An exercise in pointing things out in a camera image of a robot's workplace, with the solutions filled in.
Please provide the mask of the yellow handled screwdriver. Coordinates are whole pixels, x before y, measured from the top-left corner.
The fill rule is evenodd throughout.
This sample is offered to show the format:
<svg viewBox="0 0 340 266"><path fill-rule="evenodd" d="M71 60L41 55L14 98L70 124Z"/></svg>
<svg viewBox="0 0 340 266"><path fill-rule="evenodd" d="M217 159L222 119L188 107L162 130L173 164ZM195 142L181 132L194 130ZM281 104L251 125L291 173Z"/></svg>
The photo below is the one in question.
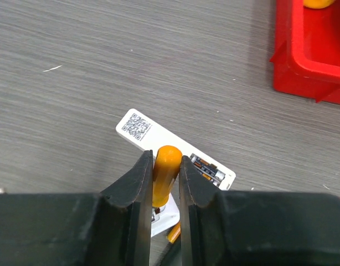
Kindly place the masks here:
<svg viewBox="0 0 340 266"><path fill-rule="evenodd" d="M153 196L154 208L164 206L178 176L182 162L182 153L174 146L166 145L158 149L153 168Z"/></svg>

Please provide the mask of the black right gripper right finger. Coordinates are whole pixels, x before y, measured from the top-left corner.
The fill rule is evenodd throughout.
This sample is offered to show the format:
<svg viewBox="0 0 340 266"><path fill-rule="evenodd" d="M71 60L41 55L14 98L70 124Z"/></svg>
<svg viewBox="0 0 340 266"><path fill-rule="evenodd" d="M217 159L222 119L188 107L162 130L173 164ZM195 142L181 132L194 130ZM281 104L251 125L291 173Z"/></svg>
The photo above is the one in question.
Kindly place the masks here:
<svg viewBox="0 0 340 266"><path fill-rule="evenodd" d="M189 157L179 172L183 265L340 265L340 198L222 191Z"/></svg>

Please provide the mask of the orange battery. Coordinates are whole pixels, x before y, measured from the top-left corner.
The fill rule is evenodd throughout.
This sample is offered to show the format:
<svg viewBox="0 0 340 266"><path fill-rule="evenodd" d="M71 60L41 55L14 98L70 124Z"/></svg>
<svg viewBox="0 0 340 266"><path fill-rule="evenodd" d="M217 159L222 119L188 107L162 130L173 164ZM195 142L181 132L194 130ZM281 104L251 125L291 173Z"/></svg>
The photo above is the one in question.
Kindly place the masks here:
<svg viewBox="0 0 340 266"><path fill-rule="evenodd" d="M167 240L173 244L181 234L181 223L178 222L167 234Z"/></svg>

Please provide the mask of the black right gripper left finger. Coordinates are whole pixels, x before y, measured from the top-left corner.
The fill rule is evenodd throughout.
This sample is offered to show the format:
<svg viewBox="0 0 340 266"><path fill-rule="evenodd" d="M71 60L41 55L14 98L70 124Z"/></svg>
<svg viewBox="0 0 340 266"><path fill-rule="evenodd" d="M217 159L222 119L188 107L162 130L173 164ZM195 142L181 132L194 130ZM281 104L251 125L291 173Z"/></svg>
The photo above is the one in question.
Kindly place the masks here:
<svg viewBox="0 0 340 266"><path fill-rule="evenodd" d="M147 265L153 154L100 193L0 195L0 265Z"/></svg>

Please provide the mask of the white remote with batteries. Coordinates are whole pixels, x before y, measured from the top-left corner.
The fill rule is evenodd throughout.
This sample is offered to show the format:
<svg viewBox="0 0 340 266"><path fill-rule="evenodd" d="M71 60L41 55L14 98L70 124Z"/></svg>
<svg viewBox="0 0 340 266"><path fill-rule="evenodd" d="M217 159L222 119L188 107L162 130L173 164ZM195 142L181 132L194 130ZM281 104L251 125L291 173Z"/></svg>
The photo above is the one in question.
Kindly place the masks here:
<svg viewBox="0 0 340 266"><path fill-rule="evenodd" d="M171 145L178 148L183 155L189 157L194 154L204 161L214 164L219 171L225 174L219 184L221 190L228 190L236 178L234 171L136 109L129 109L117 124L116 132L142 151L152 150L156 155L160 147Z"/></svg>

